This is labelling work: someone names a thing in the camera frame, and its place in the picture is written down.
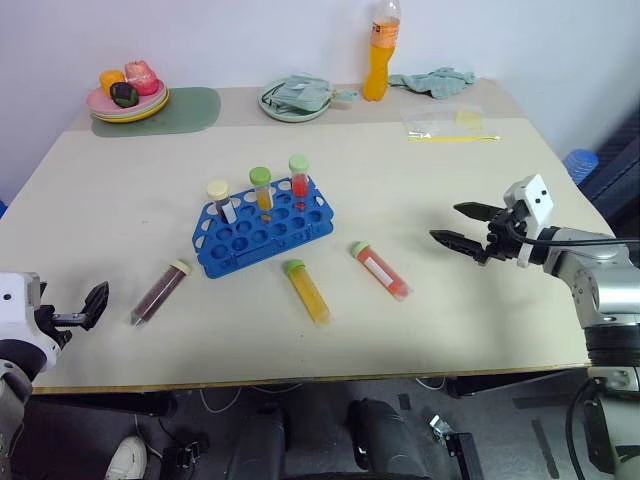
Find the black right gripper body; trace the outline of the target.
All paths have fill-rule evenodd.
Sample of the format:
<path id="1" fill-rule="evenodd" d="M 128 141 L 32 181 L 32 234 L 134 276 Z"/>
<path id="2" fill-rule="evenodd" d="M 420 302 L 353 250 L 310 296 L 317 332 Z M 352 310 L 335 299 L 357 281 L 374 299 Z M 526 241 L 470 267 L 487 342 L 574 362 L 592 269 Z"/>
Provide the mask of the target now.
<path id="1" fill-rule="evenodd" d="M 524 228 L 518 224 L 528 215 L 524 206 L 500 209 L 494 206 L 481 206 L 481 219 L 488 222 L 487 245 L 479 256 L 478 263 L 486 264 L 491 258 L 505 261 L 518 257 L 523 243 L 519 240 L 525 235 Z"/>

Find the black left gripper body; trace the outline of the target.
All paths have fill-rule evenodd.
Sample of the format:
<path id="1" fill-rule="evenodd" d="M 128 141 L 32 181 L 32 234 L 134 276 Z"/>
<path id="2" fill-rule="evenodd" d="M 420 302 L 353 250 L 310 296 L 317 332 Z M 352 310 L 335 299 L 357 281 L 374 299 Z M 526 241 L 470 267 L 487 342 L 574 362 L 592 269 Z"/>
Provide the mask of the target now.
<path id="1" fill-rule="evenodd" d="M 72 338 L 70 328 L 89 331 L 95 326 L 95 317 L 85 312 L 58 314 L 52 305 L 42 305 L 36 310 L 36 325 L 58 346 L 65 346 Z"/>

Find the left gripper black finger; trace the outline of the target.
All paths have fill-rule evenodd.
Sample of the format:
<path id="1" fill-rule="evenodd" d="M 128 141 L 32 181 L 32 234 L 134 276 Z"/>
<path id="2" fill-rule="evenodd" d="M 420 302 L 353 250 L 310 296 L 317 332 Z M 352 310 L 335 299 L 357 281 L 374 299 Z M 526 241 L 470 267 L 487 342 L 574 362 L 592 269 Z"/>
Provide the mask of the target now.
<path id="1" fill-rule="evenodd" d="M 84 330 L 89 331 L 97 324 L 106 309 L 109 292 L 109 283 L 104 281 L 95 286 L 85 298 L 84 308 L 81 311 L 84 315 L 81 327 Z"/>

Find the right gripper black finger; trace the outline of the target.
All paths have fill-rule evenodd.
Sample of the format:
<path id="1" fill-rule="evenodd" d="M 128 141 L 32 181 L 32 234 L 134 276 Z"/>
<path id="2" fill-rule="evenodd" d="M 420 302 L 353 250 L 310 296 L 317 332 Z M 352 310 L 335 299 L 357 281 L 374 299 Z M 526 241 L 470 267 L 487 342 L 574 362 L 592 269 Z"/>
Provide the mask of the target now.
<path id="1" fill-rule="evenodd" d="M 444 247 L 472 258 L 479 265 L 485 265 L 489 255 L 480 242 L 466 238 L 450 230 L 430 230 L 429 235 Z"/>
<path id="2" fill-rule="evenodd" d="M 468 218 L 478 221 L 491 221 L 501 213 L 500 207 L 495 207 L 478 202 L 462 202 L 455 204 L 453 208 Z"/>

